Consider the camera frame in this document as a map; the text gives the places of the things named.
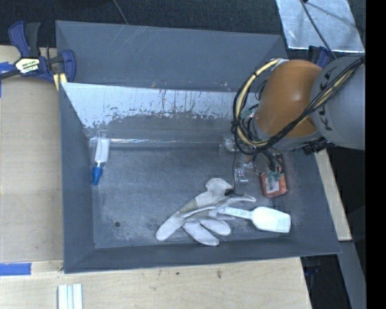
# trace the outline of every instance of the yellow object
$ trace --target yellow object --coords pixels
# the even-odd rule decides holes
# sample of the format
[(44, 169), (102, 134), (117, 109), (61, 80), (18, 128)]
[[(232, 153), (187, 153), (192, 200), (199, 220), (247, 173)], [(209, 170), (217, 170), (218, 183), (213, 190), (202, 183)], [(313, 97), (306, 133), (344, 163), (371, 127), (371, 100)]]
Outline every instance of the yellow object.
[(59, 83), (60, 82), (68, 82), (66, 78), (66, 74), (64, 73), (56, 73), (54, 76), (54, 83), (56, 85), (57, 91), (59, 91)]

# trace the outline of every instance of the wooden table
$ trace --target wooden table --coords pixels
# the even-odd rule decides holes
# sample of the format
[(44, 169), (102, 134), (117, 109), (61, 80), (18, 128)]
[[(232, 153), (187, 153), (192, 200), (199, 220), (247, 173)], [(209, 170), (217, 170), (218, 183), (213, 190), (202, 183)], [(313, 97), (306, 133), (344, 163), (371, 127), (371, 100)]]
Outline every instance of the wooden table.
[[(13, 62), (18, 59), (18, 52), (12, 46), (0, 46), (0, 62)], [(40, 82), (38, 79), (21, 79), (14, 77), (3, 82), (3, 95), (7, 95), (10, 89), (18, 90), (19, 93), (29, 93), (32, 90), (43, 90), (42, 94), (35, 96), (34, 104), (50, 104), (48, 107), (55, 108), (51, 104), (58, 104), (57, 101), (44, 100), (39, 103), (38, 99), (46, 97), (47, 91), (55, 91), (55, 87), (51, 84)], [(14, 109), (19, 108), (20, 104), (15, 101)], [(30, 133), (29, 138), (11, 138), (9, 133), (11, 125), (2, 124), (1, 121), (8, 120), (7, 113), (13, 113), (14, 120), (23, 118), (23, 107), (18, 115), (14, 115), (14, 111), (2, 111), (2, 100), (0, 100), (0, 201), (8, 194), (12, 194), (9, 190), (8, 179), (5, 181), (3, 177), (8, 178), (11, 175), (8, 172), (1, 171), (1, 166), (4, 161), (11, 161), (9, 157), (12, 155), (20, 158), (20, 145), (17, 142), (32, 141), (35, 145), (46, 145), (46, 139), (41, 138), (37, 141), (34, 139), (34, 132)], [(45, 118), (46, 107), (38, 113), (42, 113), (39, 118), (34, 121), (36, 126), (38, 123), (47, 122), (46, 127), (53, 127), (48, 123), (50, 118)], [(17, 133), (18, 123), (14, 122), (14, 131)], [(1, 132), (1, 129), (6, 129), (6, 133)], [(32, 262), (32, 274), (30, 276), (15, 276), (0, 278), (0, 309), (4, 308), (56, 308), (57, 307), (57, 286), (61, 284), (82, 283), (84, 308), (311, 308), (309, 294), (304, 279), (302, 265), (298, 257), (290, 259), (274, 259), (268, 261), (251, 261), (245, 263), (230, 263), (220, 265), (205, 265), (194, 267), (178, 267), (178, 268), (152, 268), (139, 270), (124, 270), (116, 272), (98, 272), (85, 274), (64, 274), (62, 271), (63, 262), (60, 258), (60, 250), (57, 247), (58, 229), (61, 225), (61, 219), (57, 214), (49, 209), (46, 203), (50, 201), (29, 202), (32, 198), (37, 200), (37, 191), (40, 192), (40, 197), (43, 194), (48, 194), (46, 189), (46, 176), (52, 179), (52, 182), (57, 183), (59, 179), (54, 180), (53, 174), (57, 175), (59, 169), (48, 165), (43, 166), (43, 162), (52, 161), (52, 156), (44, 156), (42, 159), (33, 161), (30, 160), (26, 164), (25, 175), (20, 175), (20, 180), (14, 180), (14, 183), (25, 184), (23, 177), (29, 179), (29, 169), (33, 169), (32, 184), (25, 184), (23, 193), (17, 193), (20, 209), (29, 209), (30, 216), (22, 217), (16, 214), (8, 214), (0, 216), (0, 237), (11, 223), (16, 223), (15, 228), (26, 228), (32, 230), (29, 235), (30, 240), (36, 239), (43, 246), (37, 247), (37, 260)], [(345, 218), (344, 210), (329, 158), (326, 152), (316, 155), (321, 177), (324, 183), (324, 189), (329, 201), (329, 207), (339, 240), (350, 240), (351, 234)], [(11, 169), (12, 164), (5, 165), (6, 169)], [(39, 175), (37, 171), (40, 168), (47, 168), (49, 172), (46, 175)], [(61, 206), (61, 197), (57, 204)], [(50, 244), (47, 240), (44, 241), (39, 222), (43, 219), (47, 223), (56, 223), (57, 227), (49, 228), (47, 235), (51, 239)], [(25, 248), (19, 248), (19, 253), (14, 253), (14, 257), (23, 254)]]

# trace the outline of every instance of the plastic spoon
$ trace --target plastic spoon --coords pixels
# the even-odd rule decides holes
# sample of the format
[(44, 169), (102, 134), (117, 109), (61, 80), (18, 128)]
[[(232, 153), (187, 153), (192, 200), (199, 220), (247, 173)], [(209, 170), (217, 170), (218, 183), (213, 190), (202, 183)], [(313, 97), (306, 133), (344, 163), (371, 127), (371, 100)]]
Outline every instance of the plastic spoon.
[(255, 227), (260, 230), (283, 233), (290, 231), (290, 215), (276, 209), (257, 207), (252, 211), (246, 211), (225, 207), (219, 213), (251, 220)]

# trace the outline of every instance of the rubber glove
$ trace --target rubber glove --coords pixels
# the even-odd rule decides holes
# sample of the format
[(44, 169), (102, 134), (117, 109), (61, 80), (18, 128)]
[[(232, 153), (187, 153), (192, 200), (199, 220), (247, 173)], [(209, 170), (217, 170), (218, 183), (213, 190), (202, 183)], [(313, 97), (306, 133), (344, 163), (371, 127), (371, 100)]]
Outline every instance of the rubber glove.
[(187, 202), (174, 213), (156, 232), (156, 239), (164, 241), (182, 227), (196, 241), (204, 245), (217, 246), (219, 240), (208, 230), (228, 236), (231, 233), (229, 225), (223, 220), (231, 217), (218, 216), (217, 213), (225, 207), (239, 201), (254, 203), (251, 196), (229, 197), (225, 193), (232, 186), (221, 178), (212, 178), (206, 184), (207, 191)]

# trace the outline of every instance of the wire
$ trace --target wire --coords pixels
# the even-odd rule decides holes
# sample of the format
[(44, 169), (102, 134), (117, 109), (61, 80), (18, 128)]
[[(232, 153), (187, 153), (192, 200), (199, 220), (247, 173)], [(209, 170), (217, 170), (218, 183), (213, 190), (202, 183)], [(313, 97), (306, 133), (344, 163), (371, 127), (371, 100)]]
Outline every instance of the wire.
[(315, 28), (315, 31), (317, 32), (318, 36), (320, 37), (320, 40), (322, 40), (322, 42), (324, 43), (324, 45), (326, 46), (327, 50), (329, 50), (329, 53), (332, 55), (332, 57), (334, 59), (337, 59), (335, 53), (333, 53), (332, 49), (330, 49), (330, 46), (328, 45), (328, 43), (326, 42), (326, 40), (323, 38), (323, 35), (320, 33), (319, 29), (317, 28), (315, 22), (313, 21), (313, 19), (311, 18), (309, 12), (308, 12), (308, 9), (306, 8), (306, 6), (304, 5), (304, 2), (303, 0), (299, 0), (303, 9), (304, 9), (304, 12), (306, 12), (306, 15), (308, 16), (309, 20), (310, 20), (310, 23), (312, 24), (312, 26)]
[[(284, 138), (292, 129), (301, 124), (307, 117), (322, 107), (329, 99), (334, 97), (342, 88), (344, 83), (350, 79), (353, 73), (363, 64), (365, 64), (365, 56), (355, 60), (353, 63), (348, 65), (334, 80), (332, 80), (327, 86), (308, 104), (302, 114), (290, 122), (286, 127), (279, 131), (276, 135), (271, 136), (267, 140), (256, 141), (252, 136), (250, 129), (245, 129), (242, 125), (242, 118), (240, 116), (241, 111), (244, 108), (245, 98), (249, 92), (250, 86), (253, 81), (267, 68), (276, 65), (280, 59), (275, 59), (258, 69), (250, 78), (245, 82), (243, 86), (240, 87), (239, 91), (236, 93), (233, 103), (233, 122), (232, 122), (232, 133), (234, 134), (235, 144), (240, 152), (246, 155), (256, 155), (257, 153), (263, 152), (279, 140)], [(242, 145), (247, 145), (248, 149), (251, 148), (251, 151), (247, 151), (242, 147)]]
[(120, 13), (120, 16), (122, 16), (122, 19), (123, 19), (124, 23), (125, 23), (126, 25), (129, 25), (129, 22), (127, 22), (126, 16), (123, 14), (122, 9), (121, 9), (120, 6), (118, 5), (117, 1), (116, 1), (116, 0), (112, 0), (112, 2), (115, 4), (115, 6), (116, 6), (118, 12)]

